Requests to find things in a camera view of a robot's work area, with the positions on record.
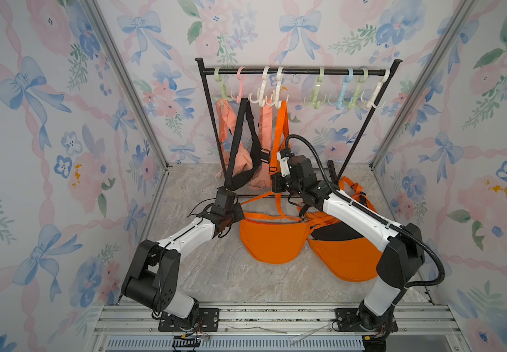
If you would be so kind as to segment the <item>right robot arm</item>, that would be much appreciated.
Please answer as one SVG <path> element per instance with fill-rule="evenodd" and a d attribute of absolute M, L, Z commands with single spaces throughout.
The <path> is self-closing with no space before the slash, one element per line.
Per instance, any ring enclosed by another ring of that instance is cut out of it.
<path fill-rule="evenodd" d="M 410 279 L 425 262 L 419 228 L 391 222 L 354 200 L 326 180 L 318 180 L 312 162 L 285 150 L 273 159 L 278 164 L 271 176 L 274 192 L 299 195 L 305 205 L 332 216 L 368 240 L 380 253 L 376 279 L 360 303 L 356 323 L 378 337 L 391 333 L 394 308 L 409 289 Z"/>

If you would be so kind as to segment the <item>pink bag with buckle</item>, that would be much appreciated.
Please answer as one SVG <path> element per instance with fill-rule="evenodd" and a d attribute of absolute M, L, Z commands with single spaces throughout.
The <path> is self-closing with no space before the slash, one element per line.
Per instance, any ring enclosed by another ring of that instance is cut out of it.
<path fill-rule="evenodd" d="M 253 176 L 249 188 L 261 190 L 271 187 L 270 165 L 273 131 L 273 107 L 266 104 L 261 108 L 259 119 L 259 138 L 262 147 L 262 166 Z"/>

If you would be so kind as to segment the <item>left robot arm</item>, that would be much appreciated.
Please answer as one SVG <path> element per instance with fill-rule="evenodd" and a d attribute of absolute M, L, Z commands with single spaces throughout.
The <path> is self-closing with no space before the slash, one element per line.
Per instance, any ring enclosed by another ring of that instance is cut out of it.
<path fill-rule="evenodd" d="M 245 216 L 236 193 L 217 189 L 207 205 L 186 227 L 160 241 L 144 240 L 136 248 L 121 286 L 121 294 L 151 309 L 159 331 L 215 331 L 215 309 L 178 289 L 181 262 L 202 244 L 222 238 L 225 230 Z"/>

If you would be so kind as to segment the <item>orange bag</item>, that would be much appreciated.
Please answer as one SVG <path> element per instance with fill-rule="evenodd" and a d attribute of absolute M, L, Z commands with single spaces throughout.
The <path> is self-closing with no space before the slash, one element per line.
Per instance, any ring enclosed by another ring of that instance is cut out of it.
<path fill-rule="evenodd" d="M 240 221 L 240 239 L 255 260 L 273 265 L 286 264 L 299 256 L 309 237 L 309 223 L 298 216 L 288 216 L 281 206 L 281 195 L 267 192 L 246 203 L 275 197 L 277 216 L 245 212 Z"/>
<path fill-rule="evenodd" d="M 382 253 L 365 237 L 342 242 L 309 240 L 313 252 L 332 274 L 347 282 L 367 282 L 377 277 Z"/>
<path fill-rule="evenodd" d="M 276 120 L 275 136 L 273 138 L 273 147 L 271 151 L 271 160 L 269 173 L 270 176 L 281 171 L 281 166 L 278 161 L 278 152 L 284 148 L 284 140 L 290 135 L 289 129 L 289 115 L 287 110 L 287 103 L 281 104 L 281 108 L 278 110 L 278 117 Z"/>

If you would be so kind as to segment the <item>black strap bag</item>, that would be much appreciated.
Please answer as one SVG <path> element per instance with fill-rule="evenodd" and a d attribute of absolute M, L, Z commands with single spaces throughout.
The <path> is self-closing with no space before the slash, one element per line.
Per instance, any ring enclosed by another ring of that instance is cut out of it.
<path fill-rule="evenodd" d="M 342 242 L 363 238 L 349 225 L 322 211 L 310 211 L 304 203 L 297 207 L 299 217 L 308 221 L 309 240 Z"/>

